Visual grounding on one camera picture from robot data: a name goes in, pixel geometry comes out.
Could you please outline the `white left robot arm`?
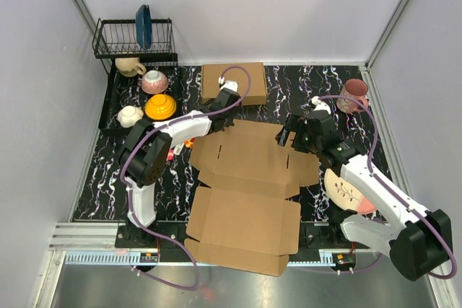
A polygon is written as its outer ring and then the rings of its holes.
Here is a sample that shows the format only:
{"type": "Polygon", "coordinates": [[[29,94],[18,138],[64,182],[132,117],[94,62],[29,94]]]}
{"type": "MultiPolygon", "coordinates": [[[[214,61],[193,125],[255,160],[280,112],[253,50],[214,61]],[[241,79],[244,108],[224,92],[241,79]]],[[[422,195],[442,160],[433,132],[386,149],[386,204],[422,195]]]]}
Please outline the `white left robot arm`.
{"type": "Polygon", "coordinates": [[[148,247],[156,237],[150,226],[156,218],[154,187],[162,176],[167,155],[175,146],[191,138],[207,136],[233,125],[234,109],[243,98],[223,88],[198,110],[171,120],[152,123],[137,121],[118,153],[120,181],[128,192],[128,219],[135,226],[131,239],[140,247],[148,247]]]}

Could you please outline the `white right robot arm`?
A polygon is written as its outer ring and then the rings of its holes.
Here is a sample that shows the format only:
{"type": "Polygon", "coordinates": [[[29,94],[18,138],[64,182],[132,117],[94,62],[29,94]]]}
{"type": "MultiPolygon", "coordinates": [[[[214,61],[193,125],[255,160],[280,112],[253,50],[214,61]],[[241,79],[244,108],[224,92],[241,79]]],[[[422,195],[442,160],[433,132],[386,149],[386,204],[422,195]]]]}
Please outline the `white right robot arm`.
{"type": "Polygon", "coordinates": [[[375,170],[367,153],[337,130],[328,111],[314,110],[305,117],[288,115],[275,137],[278,145],[284,146],[291,134],[295,151],[316,155],[323,166],[358,189],[387,221],[380,224],[350,211],[327,231],[334,247],[358,242],[377,250],[410,281],[424,275],[442,280],[455,277],[458,266],[449,215],[441,209],[430,211],[375,170]]]}

